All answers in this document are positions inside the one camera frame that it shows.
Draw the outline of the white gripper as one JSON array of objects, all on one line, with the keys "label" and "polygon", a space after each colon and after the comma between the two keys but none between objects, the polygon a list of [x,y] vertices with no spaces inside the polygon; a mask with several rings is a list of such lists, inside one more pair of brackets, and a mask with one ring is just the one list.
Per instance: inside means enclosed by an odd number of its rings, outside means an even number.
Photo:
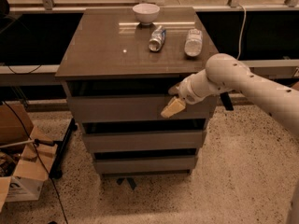
[{"label": "white gripper", "polygon": [[185,109],[186,104],[195,105],[204,100],[204,97],[198,96],[192,88],[192,76],[184,78],[180,83],[172,86],[168,90],[169,95],[174,96],[167,106],[161,112],[163,118],[170,118]]}]

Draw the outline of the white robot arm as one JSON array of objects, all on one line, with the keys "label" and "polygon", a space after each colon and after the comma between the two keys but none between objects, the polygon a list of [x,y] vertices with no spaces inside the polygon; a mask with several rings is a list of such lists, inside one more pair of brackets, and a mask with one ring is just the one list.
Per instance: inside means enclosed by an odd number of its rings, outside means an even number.
[{"label": "white robot arm", "polygon": [[197,176],[205,224],[299,224],[299,91],[252,73],[226,54],[169,89],[166,115],[232,91],[248,101],[233,113],[217,109],[208,124]]}]

